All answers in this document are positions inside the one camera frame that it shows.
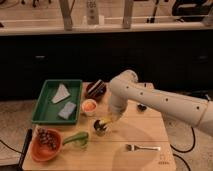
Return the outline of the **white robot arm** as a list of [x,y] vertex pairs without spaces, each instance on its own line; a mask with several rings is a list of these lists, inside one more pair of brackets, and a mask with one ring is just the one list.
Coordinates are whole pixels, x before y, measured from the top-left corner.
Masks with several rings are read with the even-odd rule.
[[113,114],[122,115],[127,101],[133,100],[207,133],[213,129],[213,101],[143,87],[132,70],[126,70],[112,78],[109,90],[109,109]]

